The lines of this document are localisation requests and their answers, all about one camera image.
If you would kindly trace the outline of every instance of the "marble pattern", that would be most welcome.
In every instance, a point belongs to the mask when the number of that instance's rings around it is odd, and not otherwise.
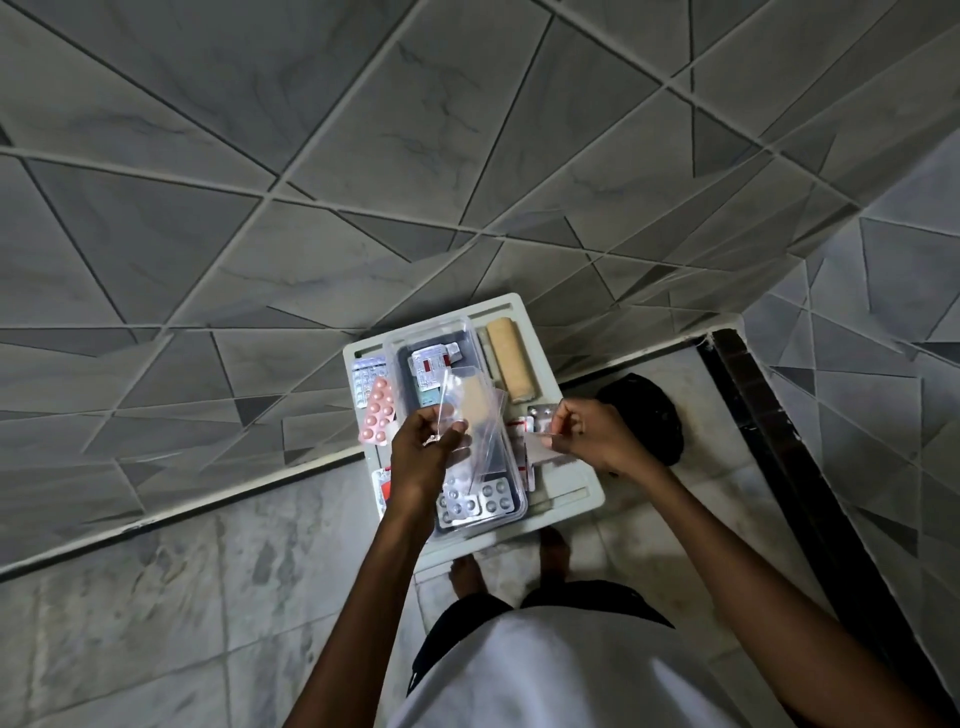
[[[0,6],[0,69],[0,126],[17,146],[251,189],[274,181],[258,164],[6,3]]]
[[[293,181],[318,200],[456,225],[548,15],[430,0]]]

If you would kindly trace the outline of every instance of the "gray tile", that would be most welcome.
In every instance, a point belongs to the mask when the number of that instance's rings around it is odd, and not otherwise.
[[[27,695],[36,638],[36,576],[28,575],[0,584],[0,721],[19,726],[27,722]]]
[[[823,405],[820,431],[824,475],[833,490],[854,505],[916,527],[917,469]]]
[[[960,133],[954,133],[870,205],[877,220],[960,234]]]
[[[757,160],[752,159],[743,165],[741,169],[756,167]],[[729,177],[741,174],[738,169],[729,174]],[[714,185],[717,187],[724,183],[724,180]],[[780,159],[765,164],[762,170],[750,178],[748,182],[740,186],[734,194],[720,207],[715,209],[709,218],[691,231],[690,235],[679,246],[668,255],[665,260],[672,263],[689,263],[700,255],[709,252],[712,249],[723,249],[721,243],[736,238],[746,231],[751,231],[756,226],[768,220],[773,213],[795,205],[800,200],[806,198],[810,193],[810,180],[797,172],[793,167]],[[783,226],[777,230],[780,232],[780,248],[794,240],[796,231],[796,221],[799,221],[802,210],[784,221]],[[769,233],[760,233],[764,236],[764,247],[771,250],[776,249],[773,236]]]
[[[446,253],[456,231],[383,217],[341,212],[340,216],[406,260]]]
[[[859,513],[851,513],[864,546],[873,557],[880,575],[897,599],[903,615],[914,628],[921,623],[924,601],[923,574],[920,561],[907,553],[872,521]]]
[[[947,690],[960,694],[960,597],[950,593],[936,578],[924,574],[924,611],[920,638],[933,664],[943,676]]]
[[[473,299],[484,301],[504,293],[518,293],[529,302],[588,263],[589,258],[583,251],[507,239],[477,286]]]
[[[129,324],[163,324],[256,202],[183,184],[28,164]]]
[[[613,305],[613,296],[589,265],[527,305],[536,326],[561,327],[585,321]]]
[[[548,15],[427,3],[294,174],[318,200],[457,224]]]
[[[19,159],[0,157],[0,199],[0,250],[6,261],[0,321],[7,326],[122,323]]]
[[[59,0],[23,5],[279,172],[410,2],[290,0],[280,13],[215,2],[187,24],[174,7],[136,2],[97,2],[85,12]]]
[[[93,22],[97,33],[105,27],[93,13],[75,15]],[[0,7],[0,36],[2,119],[18,146],[254,189],[266,189],[274,180],[227,144],[8,5]]]
[[[764,133],[777,139],[960,21],[949,0],[896,3]]]
[[[171,672],[54,713],[30,728],[227,728],[227,686],[220,660]]]
[[[314,448],[355,423],[352,410],[288,417],[283,421],[283,449]]]
[[[698,96],[760,134],[894,4],[768,3],[698,64]]]
[[[960,548],[960,494],[924,473],[921,495],[924,535]]]
[[[747,341],[764,364],[776,366],[800,320],[801,310],[776,296],[764,295],[743,312]]]
[[[829,146],[821,176],[869,203],[956,129],[960,29],[954,27],[789,134]]]
[[[213,445],[240,431],[241,425],[237,423],[111,417],[84,452],[105,459],[160,455],[197,445]]]
[[[581,22],[614,38],[661,73],[670,75],[690,59],[690,29],[684,0],[564,0]]]
[[[496,258],[501,243],[482,237],[470,245],[460,257],[377,323],[388,328],[402,327],[467,305]]]
[[[0,344],[0,408],[62,413],[111,409],[156,347],[140,344],[92,357]]]
[[[627,238],[612,250],[648,260],[665,260],[710,217],[748,184],[769,163],[770,156],[756,155],[703,192],[667,212],[659,220]]]
[[[213,337],[181,331],[124,397],[123,406],[147,407],[233,397]]]
[[[960,291],[960,238],[867,218],[860,225],[871,310],[894,336],[923,341]]]
[[[505,225],[562,210],[584,247],[614,248],[719,178],[693,176],[691,117],[674,94],[654,94],[538,187]]]
[[[920,453],[920,380],[817,372],[817,398],[908,460]]]
[[[224,649],[214,519],[61,562],[40,604],[35,716],[207,660]]]
[[[317,619],[229,653],[233,728],[278,726],[286,720],[337,617]]]
[[[189,401],[180,404],[160,404],[155,407],[130,407],[118,409],[114,412],[114,417],[245,424],[241,423],[237,404],[233,400]]]
[[[367,479],[351,463],[218,512],[230,649],[341,609],[376,529]]]
[[[767,0],[692,0],[690,35],[693,47],[690,49],[690,58],[695,59],[703,54],[766,2]]]
[[[100,356],[137,341],[126,328],[4,328],[0,329],[0,343]]]
[[[580,0],[580,9],[586,10],[590,2]],[[665,4],[631,4],[640,5]],[[473,193],[464,224],[488,225],[656,88],[652,79],[554,19]]]
[[[81,450],[102,421],[99,415],[64,415],[0,422],[0,467],[89,463]]]
[[[309,321],[365,328],[440,270],[449,256],[408,263],[328,210],[272,203],[181,318],[203,323],[271,303]]]
[[[817,369],[869,375],[913,376],[913,363],[903,354],[881,346],[848,328],[813,316],[813,350]]]
[[[341,331],[217,331],[213,334],[233,394],[237,397],[283,394],[320,364],[340,352],[350,336]]]

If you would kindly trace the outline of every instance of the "black shorts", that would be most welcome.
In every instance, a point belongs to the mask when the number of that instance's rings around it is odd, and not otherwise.
[[[545,584],[527,595],[520,609],[527,607],[573,607],[593,612],[613,612],[640,619],[673,625],[630,587],[611,581],[571,581]],[[414,660],[413,676],[407,694],[417,686],[430,668],[436,665],[460,640],[473,630],[513,607],[489,594],[470,595],[451,604],[437,619]]]

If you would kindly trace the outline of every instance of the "triangular tile pattern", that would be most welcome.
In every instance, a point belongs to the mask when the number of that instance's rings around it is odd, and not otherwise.
[[[455,232],[447,228],[403,223],[398,220],[358,215],[352,212],[341,212],[340,216],[411,262],[446,253]]]
[[[809,395],[816,397],[817,382],[816,373],[812,369],[796,369],[794,367],[773,367],[773,370],[783,375],[798,387],[803,389]]]
[[[903,547],[903,550],[905,550],[911,556],[917,555],[918,534],[916,528],[911,528],[908,525],[903,525],[902,523],[891,521],[883,516],[878,516],[876,513],[871,513],[866,508],[857,508],[856,510],[860,512],[861,516],[866,518],[873,525],[887,534],[887,536],[900,544],[900,546]]]
[[[562,245],[565,248],[583,248],[577,233],[570,227],[569,221],[565,217],[555,217],[537,222],[529,228],[513,228],[510,235],[524,240],[537,240],[540,243],[553,243]]]
[[[256,202],[184,184],[28,164],[128,324],[163,324]]]
[[[754,142],[699,109],[693,110],[693,176],[730,169],[759,151]]]
[[[488,225],[656,89],[653,79],[554,18],[463,224]]]
[[[294,0],[284,12],[266,5],[236,12],[230,2],[215,0],[186,24],[173,7],[98,0],[75,12],[69,1],[23,5],[279,172],[410,0],[348,6]],[[171,37],[178,39],[176,50]]]
[[[2,328],[0,343],[100,356],[135,346],[137,341],[127,328]]]
[[[240,424],[246,427],[279,399],[279,395],[272,395],[269,397],[242,397],[234,400],[233,403],[236,405],[237,415],[240,417]]]
[[[898,338],[923,341],[956,300],[960,238],[864,218],[870,309]]]
[[[184,331],[156,358],[123,400],[123,407],[226,400],[233,397],[213,337]]]
[[[318,200],[457,225],[549,18],[514,0],[422,6],[293,182]]]

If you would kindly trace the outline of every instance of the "foot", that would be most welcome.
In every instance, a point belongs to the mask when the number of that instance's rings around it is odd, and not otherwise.
[[[552,526],[540,529],[540,583],[563,583],[570,575],[570,546]]]
[[[450,583],[453,584],[453,593],[458,599],[487,593],[487,583],[483,580],[480,565],[472,555],[453,560],[453,566],[450,567]]]

